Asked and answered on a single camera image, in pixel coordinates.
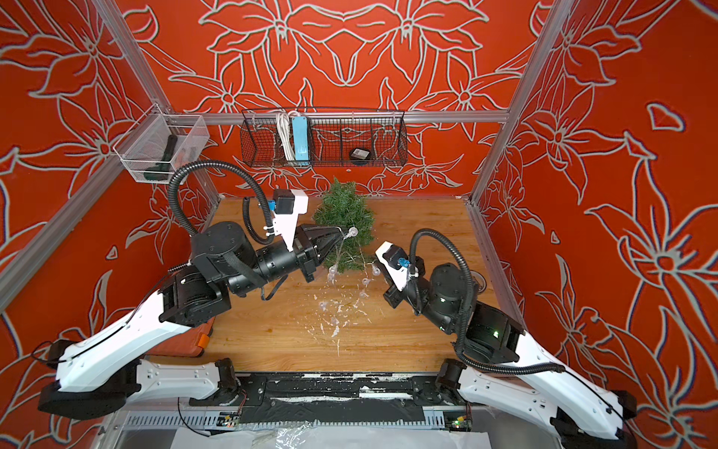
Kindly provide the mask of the small green christmas tree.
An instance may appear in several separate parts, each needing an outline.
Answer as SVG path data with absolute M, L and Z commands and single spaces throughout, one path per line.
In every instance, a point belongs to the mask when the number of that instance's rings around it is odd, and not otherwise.
M 355 236 L 344 239 L 340 261 L 327 269 L 335 267 L 337 273 L 365 269 L 364 250 L 374 241 L 375 215 L 366 198 L 357 194 L 356 183 L 333 181 L 314 211 L 313 220 L 320 226 L 340 226 L 348 234 L 352 228 L 357 230 Z

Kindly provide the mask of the clear bulb string lights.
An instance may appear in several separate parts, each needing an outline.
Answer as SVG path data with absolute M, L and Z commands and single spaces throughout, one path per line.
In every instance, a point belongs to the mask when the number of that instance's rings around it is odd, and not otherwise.
M 332 331 L 336 337 L 347 327 L 373 323 L 372 308 L 377 306 L 374 300 L 378 297 L 372 288 L 380 286 L 381 273 L 365 251 L 352 248 L 358 242 L 356 226 L 343 231 L 340 244 L 332 252 L 334 259 L 323 275 L 320 293 L 313 297 L 318 300 L 317 316 L 325 335 Z

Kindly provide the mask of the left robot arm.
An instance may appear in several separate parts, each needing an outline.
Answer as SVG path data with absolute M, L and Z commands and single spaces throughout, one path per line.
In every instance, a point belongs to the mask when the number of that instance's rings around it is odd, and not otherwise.
M 177 169 L 168 203 L 188 232 L 187 263 L 165 275 L 140 304 L 106 329 L 81 342 L 58 340 L 47 353 L 55 377 L 39 395 L 39 411 L 75 420 L 110 415 L 132 402 L 187 398 L 192 406 L 226 406 L 245 393 L 230 359 L 211 364 L 166 365 L 146 358 L 155 346 L 230 310 L 232 297 L 258 291 L 271 299 L 294 272 L 312 282 L 317 269 L 345 235 L 338 226 L 300 224 L 308 198 L 300 190 L 266 196 L 243 168 L 224 161 L 211 166 L 241 177 L 254 191 L 265 219 L 265 235 L 250 224 L 224 221 L 197 229 L 185 215 L 179 188 L 205 168 L 194 161 Z

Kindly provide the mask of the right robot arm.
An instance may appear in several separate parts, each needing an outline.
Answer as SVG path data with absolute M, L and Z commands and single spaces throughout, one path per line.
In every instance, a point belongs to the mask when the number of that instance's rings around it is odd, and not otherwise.
M 388 284 L 385 300 L 409 304 L 456 337 L 455 357 L 443 362 L 436 379 L 439 390 L 542 428 L 564 448 L 637 447 L 629 427 L 635 397 L 587 380 L 518 321 L 480 302 L 484 285 L 439 231 L 418 230 L 408 250 L 385 241 L 375 256 Z

